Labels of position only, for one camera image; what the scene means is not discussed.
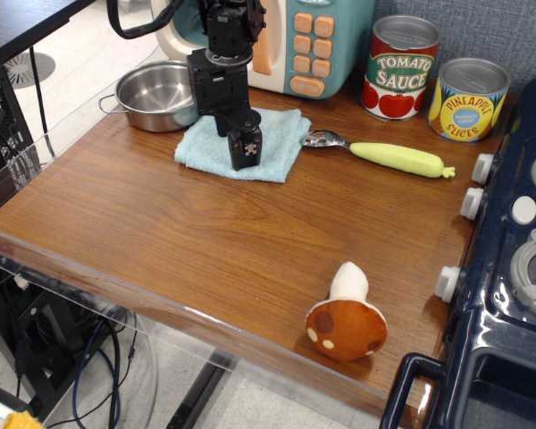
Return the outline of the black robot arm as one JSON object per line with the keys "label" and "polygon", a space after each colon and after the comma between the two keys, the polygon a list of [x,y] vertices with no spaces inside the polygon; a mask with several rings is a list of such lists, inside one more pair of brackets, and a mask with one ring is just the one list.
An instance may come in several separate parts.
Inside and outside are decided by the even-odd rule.
{"label": "black robot arm", "polygon": [[260,164],[261,115],[249,102],[247,66],[253,44],[265,27],[258,1],[199,1],[208,45],[187,57],[191,92],[201,115],[212,116],[217,133],[228,139],[232,168]]}

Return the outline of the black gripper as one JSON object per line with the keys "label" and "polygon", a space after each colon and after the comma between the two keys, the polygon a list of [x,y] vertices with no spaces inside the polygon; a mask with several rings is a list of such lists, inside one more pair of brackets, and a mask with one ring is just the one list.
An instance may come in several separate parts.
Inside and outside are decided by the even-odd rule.
{"label": "black gripper", "polygon": [[[261,116],[249,102],[247,64],[250,57],[221,57],[209,49],[188,57],[189,80],[200,115],[212,116],[217,133],[227,137],[232,169],[260,164],[263,135]],[[245,147],[240,134],[245,134]]]}

